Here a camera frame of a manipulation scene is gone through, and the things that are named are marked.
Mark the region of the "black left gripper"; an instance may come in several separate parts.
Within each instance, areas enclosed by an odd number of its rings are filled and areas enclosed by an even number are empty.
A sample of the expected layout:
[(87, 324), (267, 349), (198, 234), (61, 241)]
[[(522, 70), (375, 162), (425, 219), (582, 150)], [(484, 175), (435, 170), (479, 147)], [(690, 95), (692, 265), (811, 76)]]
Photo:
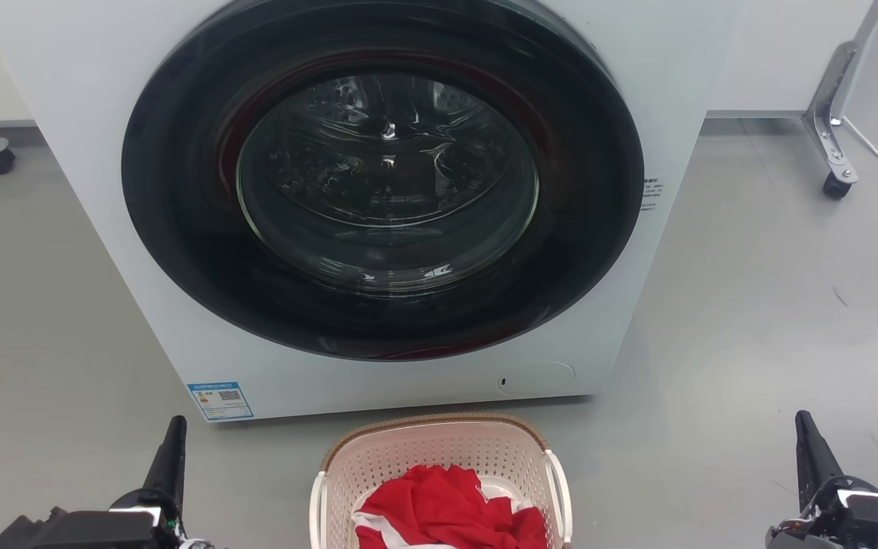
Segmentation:
[(178, 548), (184, 510), (187, 421), (175, 415), (141, 490), (107, 511), (63, 513), (46, 521), (42, 548)]

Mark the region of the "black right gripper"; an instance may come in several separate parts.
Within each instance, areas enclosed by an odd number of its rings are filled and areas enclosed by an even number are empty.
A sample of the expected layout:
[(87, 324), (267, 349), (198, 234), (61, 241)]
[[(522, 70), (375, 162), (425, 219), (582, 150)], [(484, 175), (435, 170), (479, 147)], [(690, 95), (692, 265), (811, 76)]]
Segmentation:
[(767, 548), (878, 548), (878, 491), (844, 476), (808, 410), (795, 415), (800, 515), (765, 535)]

